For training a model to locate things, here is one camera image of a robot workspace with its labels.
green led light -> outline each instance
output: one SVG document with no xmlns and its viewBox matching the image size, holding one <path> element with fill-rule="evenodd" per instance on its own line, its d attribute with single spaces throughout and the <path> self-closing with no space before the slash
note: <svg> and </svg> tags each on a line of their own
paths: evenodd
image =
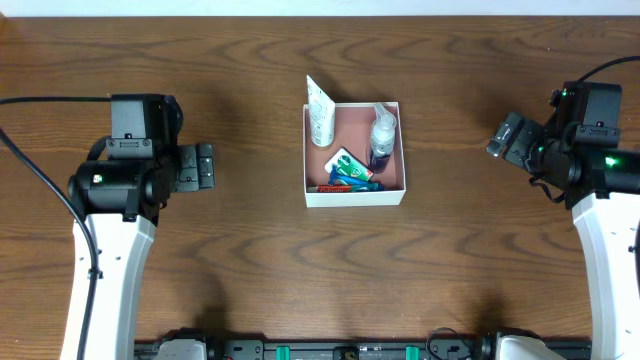
<svg viewBox="0 0 640 360">
<path fill-rule="evenodd" d="M 608 166 L 613 166 L 618 163 L 618 159 L 614 159 L 612 157 L 607 156 L 606 158 L 604 158 L 604 162 Z"/>
</svg>

blue liquid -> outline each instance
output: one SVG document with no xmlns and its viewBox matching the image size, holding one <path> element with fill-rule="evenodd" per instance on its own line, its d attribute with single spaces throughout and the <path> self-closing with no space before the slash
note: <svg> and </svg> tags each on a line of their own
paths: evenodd
<svg viewBox="0 0 640 360">
<path fill-rule="evenodd" d="M 369 154 L 367 157 L 369 158 L 369 170 L 373 171 L 374 174 L 380 174 L 387 168 L 391 154 L 376 157 L 373 149 L 369 148 Z"/>
</svg>

bottle cap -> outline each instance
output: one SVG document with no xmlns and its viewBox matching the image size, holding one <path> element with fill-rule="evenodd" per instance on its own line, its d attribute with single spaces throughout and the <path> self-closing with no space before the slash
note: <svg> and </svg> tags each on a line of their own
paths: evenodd
<svg viewBox="0 0 640 360">
<path fill-rule="evenodd" d="M 396 134 L 396 118 L 381 103 L 376 103 L 376 121 L 373 123 L 372 137 L 377 143 L 393 141 Z"/>
</svg>

red label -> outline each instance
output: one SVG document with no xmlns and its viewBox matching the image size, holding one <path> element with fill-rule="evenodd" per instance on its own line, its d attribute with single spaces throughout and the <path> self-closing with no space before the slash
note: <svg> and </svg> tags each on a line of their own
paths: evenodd
<svg viewBox="0 0 640 360">
<path fill-rule="evenodd" d="M 318 192 L 350 192 L 351 185 L 318 185 Z"/>
</svg>

green clip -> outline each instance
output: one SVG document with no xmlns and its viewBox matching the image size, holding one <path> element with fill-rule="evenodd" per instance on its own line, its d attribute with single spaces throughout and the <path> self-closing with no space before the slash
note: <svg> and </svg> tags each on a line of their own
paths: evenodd
<svg viewBox="0 0 640 360">
<path fill-rule="evenodd" d="M 276 348 L 276 360 L 289 360 L 289 359 L 290 359 L 289 347 L 288 346 L 278 346 Z"/>
<path fill-rule="evenodd" d="M 406 360 L 420 360 L 420 349 L 417 346 L 407 346 Z"/>
</svg>

